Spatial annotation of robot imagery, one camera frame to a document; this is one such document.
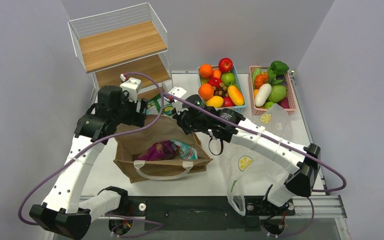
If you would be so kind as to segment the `teal snack packet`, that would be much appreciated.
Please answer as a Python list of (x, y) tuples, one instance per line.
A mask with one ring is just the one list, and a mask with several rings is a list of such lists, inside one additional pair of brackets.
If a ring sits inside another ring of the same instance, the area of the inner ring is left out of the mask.
[(171, 139), (170, 140), (173, 150), (180, 155), (180, 157), (184, 160), (197, 160), (198, 159), (198, 153), (197, 150), (178, 140)]

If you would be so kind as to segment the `purple snack packet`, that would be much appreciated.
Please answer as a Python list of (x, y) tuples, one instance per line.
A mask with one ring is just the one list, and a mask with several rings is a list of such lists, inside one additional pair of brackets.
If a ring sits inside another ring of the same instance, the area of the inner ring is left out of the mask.
[(175, 148), (170, 140), (154, 143), (144, 153), (140, 154), (136, 160), (140, 161), (162, 161), (170, 160), (177, 155)]

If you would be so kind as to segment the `brown jute tote bag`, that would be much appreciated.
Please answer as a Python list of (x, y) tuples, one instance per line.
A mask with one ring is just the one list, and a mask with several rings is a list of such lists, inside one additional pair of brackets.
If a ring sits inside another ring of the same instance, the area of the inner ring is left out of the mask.
[[(186, 159), (178, 152), (166, 159), (153, 160), (139, 156), (152, 145), (175, 140), (196, 150), (196, 159)], [(169, 116), (161, 116), (152, 126), (115, 137), (117, 142), (113, 162), (131, 183), (147, 180), (167, 181), (183, 178), (187, 174), (204, 172), (212, 158), (204, 151), (195, 133), (185, 134)]]

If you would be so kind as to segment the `yellow orange mango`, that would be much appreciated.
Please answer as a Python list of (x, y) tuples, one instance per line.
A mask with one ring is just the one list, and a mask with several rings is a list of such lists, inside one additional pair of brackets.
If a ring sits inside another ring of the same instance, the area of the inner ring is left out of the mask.
[(236, 106), (243, 106), (245, 104), (245, 99), (243, 97), (243, 94), (235, 85), (230, 85), (227, 88), (227, 93), (230, 99), (232, 100), (232, 102)]

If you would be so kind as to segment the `clear plastic lemon-print bag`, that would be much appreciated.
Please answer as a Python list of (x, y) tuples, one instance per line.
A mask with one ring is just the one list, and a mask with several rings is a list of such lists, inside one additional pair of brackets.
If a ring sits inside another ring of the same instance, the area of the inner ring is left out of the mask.
[[(290, 116), (277, 103), (259, 117), (256, 125), (280, 137), (284, 143), (292, 138)], [(241, 216), (246, 214), (245, 190), (261, 190), (264, 194), (271, 184), (286, 179), (288, 172), (280, 165), (246, 147), (234, 145), (225, 153), (228, 157), (225, 165), (227, 200)]]

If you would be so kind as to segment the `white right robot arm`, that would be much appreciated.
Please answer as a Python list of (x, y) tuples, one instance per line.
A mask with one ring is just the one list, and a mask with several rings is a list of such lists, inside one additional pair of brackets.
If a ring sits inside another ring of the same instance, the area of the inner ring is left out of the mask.
[(285, 180), (273, 184), (265, 194), (262, 206), (266, 213), (276, 214), (292, 197), (312, 195), (320, 169), (317, 145), (287, 141), (234, 110), (205, 105), (197, 94), (185, 97), (171, 91), (165, 96), (172, 101), (173, 117), (185, 133), (199, 132), (211, 140), (241, 146), (247, 151), (244, 156), (265, 157), (288, 172)]

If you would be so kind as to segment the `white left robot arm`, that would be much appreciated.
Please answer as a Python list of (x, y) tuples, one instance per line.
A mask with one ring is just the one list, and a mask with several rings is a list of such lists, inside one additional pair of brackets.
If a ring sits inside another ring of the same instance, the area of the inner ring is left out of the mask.
[(32, 205), (29, 211), (44, 230), (80, 240), (100, 216), (110, 211), (123, 215), (130, 209), (128, 192), (119, 187), (106, 187), (86, 201), (80, 201), (80, 196), (107, 137), (117, 126), (145, 125), (147, 101), (137, 99), (140, 88), (133, 83), (101, 87), (97, 102), (78, 120), (65, 169), (42, 203)]

